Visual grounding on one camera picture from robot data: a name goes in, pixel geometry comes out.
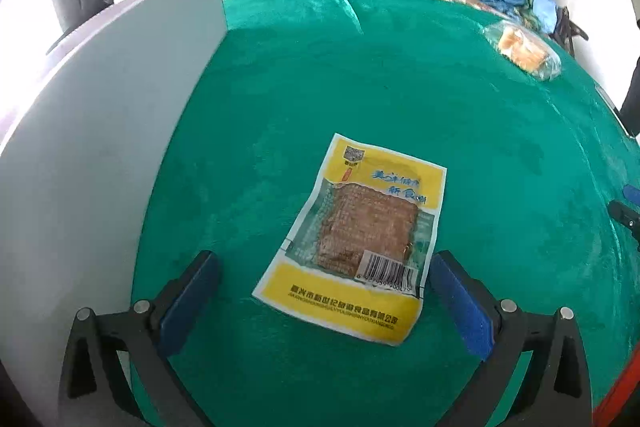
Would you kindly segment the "white cardboard box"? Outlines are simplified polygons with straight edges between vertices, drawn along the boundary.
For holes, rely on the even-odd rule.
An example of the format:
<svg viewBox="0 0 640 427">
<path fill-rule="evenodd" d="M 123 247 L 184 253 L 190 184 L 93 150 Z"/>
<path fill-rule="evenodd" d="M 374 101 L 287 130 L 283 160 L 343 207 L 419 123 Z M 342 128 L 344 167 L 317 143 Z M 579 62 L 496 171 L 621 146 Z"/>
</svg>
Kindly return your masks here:
<svg viewBox="0 0 640 427">
<path fill-rule="evenodd" d="M 226 35 L 222 0 L 125 0 L 55 49 L 1 143 L 1 360 L 42 425 L 75 312 L 127 308 L 146 206 Z"/>
</svg>

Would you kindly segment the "packaged bread bun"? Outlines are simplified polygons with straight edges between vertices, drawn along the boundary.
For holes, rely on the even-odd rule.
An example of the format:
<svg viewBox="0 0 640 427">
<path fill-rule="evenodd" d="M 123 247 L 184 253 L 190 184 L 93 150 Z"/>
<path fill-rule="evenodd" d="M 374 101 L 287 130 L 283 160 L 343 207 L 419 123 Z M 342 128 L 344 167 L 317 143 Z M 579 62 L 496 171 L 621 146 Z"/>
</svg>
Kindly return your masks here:
<svg viewBox="0 0 640 427">
<path fill-rule="evenodd" d="M 508 20 L 482 29 L 487 42 L 504 58 L 539 81 L 561 74 L 562 62 L 555 50 L 530 30 Z"/>
</svg>

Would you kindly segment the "blue clothes pile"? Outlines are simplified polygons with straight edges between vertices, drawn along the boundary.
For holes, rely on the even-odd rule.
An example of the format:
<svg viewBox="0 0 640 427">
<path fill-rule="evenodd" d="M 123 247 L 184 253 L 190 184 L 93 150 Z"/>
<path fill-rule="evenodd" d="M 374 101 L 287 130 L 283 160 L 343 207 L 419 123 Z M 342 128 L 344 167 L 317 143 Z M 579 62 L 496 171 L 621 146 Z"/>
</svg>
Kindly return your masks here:
<svg viewBox="0 0 640 427">
<path fill-rule="evenodd" d="M 480 0 L 533 31 L 550 35 L 558 23 L 554 0 Z"/>
</svg>

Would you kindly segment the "yellow dried tofu packet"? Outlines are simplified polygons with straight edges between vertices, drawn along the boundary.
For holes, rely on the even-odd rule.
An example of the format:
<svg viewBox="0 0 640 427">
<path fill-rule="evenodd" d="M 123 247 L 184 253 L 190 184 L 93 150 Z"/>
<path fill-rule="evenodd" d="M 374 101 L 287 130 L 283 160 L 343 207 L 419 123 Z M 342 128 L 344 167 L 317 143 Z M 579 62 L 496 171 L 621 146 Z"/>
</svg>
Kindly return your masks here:
<svg viewBox="0 0 640 427">
<path fill-rule="evenodd" d="M 423 308 L 446 178 L 432 162 L 333 135 L 254 297 L 335 332 L 400 345 Z"/>
</svg>

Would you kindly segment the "green table cloth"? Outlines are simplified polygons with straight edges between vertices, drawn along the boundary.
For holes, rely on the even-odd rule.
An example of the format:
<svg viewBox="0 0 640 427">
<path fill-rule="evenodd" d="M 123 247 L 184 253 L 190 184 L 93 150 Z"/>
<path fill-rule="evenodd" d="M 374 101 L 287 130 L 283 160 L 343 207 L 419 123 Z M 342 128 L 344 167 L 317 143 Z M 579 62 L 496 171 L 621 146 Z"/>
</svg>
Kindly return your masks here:
<svg viewBox="0 0 640 427">
<path fill-rule="evenodd" d="M 227 35 L 158 172 L 134 299 L 202 251 L 169 361 L 217 426 L 433 426 L 501 311 L 577 339 L 550 386 L 603 399 L 639 340 L 639 254 L 608 205 L 639 147 L 598 84 L 521 27 L 442 0 L 224 0 Z"/>
</svg>

